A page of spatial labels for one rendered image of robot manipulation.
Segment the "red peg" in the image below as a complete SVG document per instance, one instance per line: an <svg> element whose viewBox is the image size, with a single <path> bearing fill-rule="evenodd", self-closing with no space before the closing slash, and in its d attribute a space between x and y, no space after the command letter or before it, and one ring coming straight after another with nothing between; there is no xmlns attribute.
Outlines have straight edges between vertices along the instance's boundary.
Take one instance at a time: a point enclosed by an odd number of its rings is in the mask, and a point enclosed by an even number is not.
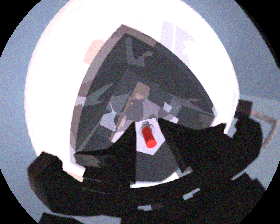
<svg viewBox="0 0 280 224"><path fill-rule="evenodd" d="M157 141L155 140L155 137L152 136L151 129L149 129L149 127L143 129L143 135L145 139L145 147L156 147Z"/></svg>

